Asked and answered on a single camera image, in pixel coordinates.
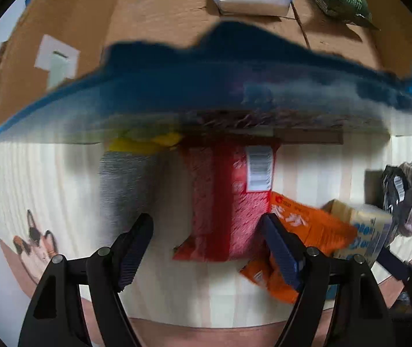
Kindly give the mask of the yellow blue tissue pack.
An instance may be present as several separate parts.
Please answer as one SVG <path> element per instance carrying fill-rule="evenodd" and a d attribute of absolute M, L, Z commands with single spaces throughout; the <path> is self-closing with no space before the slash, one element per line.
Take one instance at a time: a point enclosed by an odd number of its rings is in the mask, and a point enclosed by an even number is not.
<path fill-rule="evenodd" d="M 322 209 L 340 221 L 322 252 L 336 259 L 359 254 L 372 267 L 392 231 L 392 215 L 372 204 L 346 204 L 337 199 Z"/>

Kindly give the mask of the orange snack packet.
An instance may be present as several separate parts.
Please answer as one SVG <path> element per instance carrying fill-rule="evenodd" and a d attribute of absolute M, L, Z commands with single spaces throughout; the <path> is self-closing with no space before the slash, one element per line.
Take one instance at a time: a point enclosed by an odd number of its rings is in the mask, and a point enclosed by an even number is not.
<path fill-rule="evenodd" d="M 270 195 L 270 211 L 276 214 L 285 230 L 296 234 L 306 247 L 318 248 L 327 256 L 348 247 L 357 237 L 354 226 L 277 192 Z M 274 255 L 268 250 L 250 260 L 240 274 L 281 302 L 293 304 L 298 297 L 297 291 L 283 279 Z"/>

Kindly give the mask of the silver scrubber with yellow handle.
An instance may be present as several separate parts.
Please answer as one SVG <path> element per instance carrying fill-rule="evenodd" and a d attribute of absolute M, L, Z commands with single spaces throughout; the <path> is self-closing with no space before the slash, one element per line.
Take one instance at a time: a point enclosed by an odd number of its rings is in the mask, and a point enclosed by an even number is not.
<path fill-rule="evenodd" d="M 169 154 L 181 141 L 178 132 L 147 138 L 113 139 L 99 163 L 100 211 L 116 234 L 127 230 L 157 196 Z"/>

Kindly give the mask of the red snack packet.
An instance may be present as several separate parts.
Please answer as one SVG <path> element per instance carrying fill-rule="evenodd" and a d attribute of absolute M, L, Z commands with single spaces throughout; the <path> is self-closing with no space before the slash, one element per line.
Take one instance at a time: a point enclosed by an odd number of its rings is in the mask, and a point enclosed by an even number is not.
<path fill-rule="evenodd" d="M 208 135 L 183 139 L 191 177 L 191 233 L 174 250 L 177 261 L 249 259 L 262 239 L 261 215 L 270 210 L 276 152 L 273 137 Z"/>

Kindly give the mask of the black wipes packet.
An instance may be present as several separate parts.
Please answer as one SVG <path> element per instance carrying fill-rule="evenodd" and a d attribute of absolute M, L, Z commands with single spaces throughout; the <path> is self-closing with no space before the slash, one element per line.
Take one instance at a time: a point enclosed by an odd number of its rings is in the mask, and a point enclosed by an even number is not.
<path fill-rule="evenodd" d="M 407 177 L 403 170 L 387 165 L 381 174 L 381 189 L 383 194 L 383 209 L 393 213 L 397 205 L 404 201 L 409 188 Z"/>

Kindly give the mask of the cardboard box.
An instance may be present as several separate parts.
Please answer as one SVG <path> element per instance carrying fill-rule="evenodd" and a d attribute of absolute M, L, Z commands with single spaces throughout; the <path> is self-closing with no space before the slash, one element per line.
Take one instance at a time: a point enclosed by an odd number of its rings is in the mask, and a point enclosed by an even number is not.
<path fill-rule="evenodd" d="M 412 72 L 206 0 L 31 0 L 0 47 L 0 142 L 266 128 L 412 136 Z"/>

